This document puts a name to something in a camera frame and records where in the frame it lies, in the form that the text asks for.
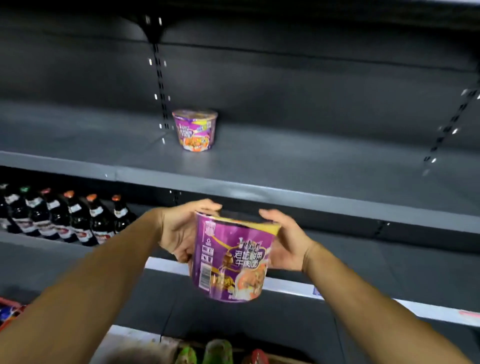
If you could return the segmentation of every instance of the orange bottle cap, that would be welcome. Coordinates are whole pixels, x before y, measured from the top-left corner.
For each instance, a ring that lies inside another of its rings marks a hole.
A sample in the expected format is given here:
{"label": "orange bottle cap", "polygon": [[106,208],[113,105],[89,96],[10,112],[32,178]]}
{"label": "orange bottle cap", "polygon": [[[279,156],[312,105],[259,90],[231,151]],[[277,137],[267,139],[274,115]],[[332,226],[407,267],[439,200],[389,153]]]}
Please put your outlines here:
{"label": "orange bottle cap", "polygon": [[72,198],[75,195],[75,191],[67,191],[63,194],[66,198]]}
{"label": "orange bottle cap", "polygon": [[89,194],[89,195],[87,196],[87,201],[88,201],[88,202],[93,202],[93,201],[95,201],[95,200],[96,200],[96,194]]}

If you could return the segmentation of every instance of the price tag strip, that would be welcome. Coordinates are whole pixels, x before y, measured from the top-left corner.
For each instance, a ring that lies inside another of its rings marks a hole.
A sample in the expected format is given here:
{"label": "price tag strip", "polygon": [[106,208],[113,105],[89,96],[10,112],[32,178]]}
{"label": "price tag strip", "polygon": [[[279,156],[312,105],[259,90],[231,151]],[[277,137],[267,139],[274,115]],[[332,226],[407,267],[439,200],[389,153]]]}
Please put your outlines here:
{"label": "price tag strip", "polygon": [[[188,266],[173,260],[150,257],[145,265],[146,269],[188,276]],[[266,291],[292,294],[295,296],[324,300],[322,295],[312,284],[293,282],[290,280],[266,277],[263,289]],[[480,313],[457,308],[435,306],[433,304],[395,299],[402,306],[421,318],[451,322],[454,324],[474,326],[480,328]]]}

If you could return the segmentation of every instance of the dark glass bottle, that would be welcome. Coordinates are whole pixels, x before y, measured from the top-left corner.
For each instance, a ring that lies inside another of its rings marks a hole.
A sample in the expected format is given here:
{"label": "dark glass bottle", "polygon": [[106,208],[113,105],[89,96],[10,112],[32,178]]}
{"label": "dark glass bottle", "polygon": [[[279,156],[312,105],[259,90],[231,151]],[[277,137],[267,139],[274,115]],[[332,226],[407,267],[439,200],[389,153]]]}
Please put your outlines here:
{"label": "dark glass bottle", "polygon": [[10,209],[8,207],[7,201],[5,201],[5,192],[7,187],[7,183],[0,184],[0,231],[7,231],[13,234],[18,234],[22,231],[10,217]]}
{"label": "dark glass bottle", "polygon": [[115,215],[114,232],[118,234],[134,222],[137,219],[137,216],[130,211],[119,194],[114,195],[112,201],[115,203],[115,208],[113,210],[113,214]]}
{"label": "dark glass bottle", "polygon": [[30,218],[30,209],[25,202],[25,194],[30,191],[29,186],[20,188],[20,193],[16,190],[7,188],[5,201],[10,205],[12,211],[12,220],[18,225],[20,230],[28,236],[39,236],[38,228],[33,224]]}
{"label": "dark glass bottle", "polygon": [[50,211],[52,224],[57,234],[66,243],[76,242],[77,236],[70,222],[70,213],[65,203],[50,188],[40,191]]}
{"label": "dark glass bottle", "polygon": [[96,242],[90,230],[90,216],[88,209],[80,202],[74,191],[67,191],[63,194],[67,198],[68,211],[70,212],[72,228],[78,240],[85,246],[94,246]]}
{"label": "dark glass bottle", "polygon": [[30,218],[36,226],[42,238],[57,240],[60,236],[57,234],[55,225],[51,221],[50,211],[47,203],[37,191],[27,186],[29,191],[25,195],[25,202],[30,207]]}
{"label": "dark glass bottle", "polygon": [[99,244],[104,243],[115,235],[113,228],[113,216],[100,202],[96,194],[87,196],[92,217],[90,228]]}

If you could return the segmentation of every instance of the left hand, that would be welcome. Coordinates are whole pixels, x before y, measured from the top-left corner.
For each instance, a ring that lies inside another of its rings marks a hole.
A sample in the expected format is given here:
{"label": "left hand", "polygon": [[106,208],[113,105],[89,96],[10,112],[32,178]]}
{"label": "left hand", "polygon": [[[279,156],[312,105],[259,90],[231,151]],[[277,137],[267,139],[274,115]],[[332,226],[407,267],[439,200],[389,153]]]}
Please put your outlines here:
{"label": "left hand", "polygon": [[217,211],[221,208],[222,205],[205,199],[176,207],[159,209],[162,226],[160,246],[174,254],[179,262],[187,263],[195,250],[195,236],[197,234],[195,211],[217,214]]}

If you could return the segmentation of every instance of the cup noodle packaging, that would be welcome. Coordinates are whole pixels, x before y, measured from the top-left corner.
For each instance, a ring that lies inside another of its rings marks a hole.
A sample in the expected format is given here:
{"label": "cup noodle packaging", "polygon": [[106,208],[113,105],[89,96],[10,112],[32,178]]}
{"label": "cup noodle packaging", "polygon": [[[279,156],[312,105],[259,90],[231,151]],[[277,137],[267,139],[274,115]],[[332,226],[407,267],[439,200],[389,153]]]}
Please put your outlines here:
{"label": "cup noodle packaging", "polygon": [[210,298],[240,303],[257,298],[280,225],[197,215],[192,279]]}
{"label": "cup noodle packaging", "polygon": [[180,109],[172,113],[177,135],[183,149],[203,152],[212,147],[215,139],[217,113],[207,110]]}

